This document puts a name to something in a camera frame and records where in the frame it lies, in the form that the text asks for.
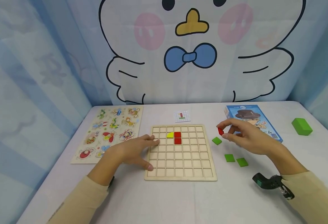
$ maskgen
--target yellow beak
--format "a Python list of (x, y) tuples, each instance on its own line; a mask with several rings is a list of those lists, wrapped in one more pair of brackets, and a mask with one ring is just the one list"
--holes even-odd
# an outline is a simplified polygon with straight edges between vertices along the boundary
[(186, 21), (176, 26), (175, 33), (178, 36), (185, 36), (194, 33), (206, 33), (209, 30), (209, 24), (200, 20), (200, 14), (197, 9), (188, 11)]

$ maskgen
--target beige sleeve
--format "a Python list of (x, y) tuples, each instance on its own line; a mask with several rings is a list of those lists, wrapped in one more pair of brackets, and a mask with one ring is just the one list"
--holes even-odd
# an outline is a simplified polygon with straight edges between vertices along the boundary
[(308, 224), (328, 223), (328, 188), (313, 172), (282, 175), (282, 183), (295, 196), (288, 203)]
[(85, 176), (54, 212), (48, 224), (89, 223), (107, 195), (107, 186), (101, 186)]

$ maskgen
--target cartoon bird backdrop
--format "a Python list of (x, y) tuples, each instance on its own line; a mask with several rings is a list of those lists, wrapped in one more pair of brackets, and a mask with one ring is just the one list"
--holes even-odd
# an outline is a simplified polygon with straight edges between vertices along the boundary
[(286, 100), (295, 83), (328, 127), (328, 0), (0, 0), (0, 223), (91, 106)]

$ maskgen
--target green tile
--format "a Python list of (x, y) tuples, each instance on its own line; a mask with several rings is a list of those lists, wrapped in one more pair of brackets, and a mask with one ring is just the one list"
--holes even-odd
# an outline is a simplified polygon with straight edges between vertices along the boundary
[(225, 154), (226, 162), (235, 162), (235, 158), (233, 158), (233, 154)]
[(249, 165), (245, 158), (239, 158), (236, 161), (240, 165), (240, 167), (245, 167)]
[(222, 142), (221, 139), (219, 139), (218, 137), (215, 137), (212, 141), (217, 145)]
[(292, 125), (299, 135), (309, 135), (313, 131), (304, 118), (295, 118)]

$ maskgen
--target black eye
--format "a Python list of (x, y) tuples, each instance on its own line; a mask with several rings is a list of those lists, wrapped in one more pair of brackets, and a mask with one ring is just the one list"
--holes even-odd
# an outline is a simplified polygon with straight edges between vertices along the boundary
[(225, 4), (226, 0), (214, 0), (214, 5), (216, 7), (221, 7)]
[(175, 0), (162, 0), (162, 5), (166, 11), (170, 11), (174, 8)]

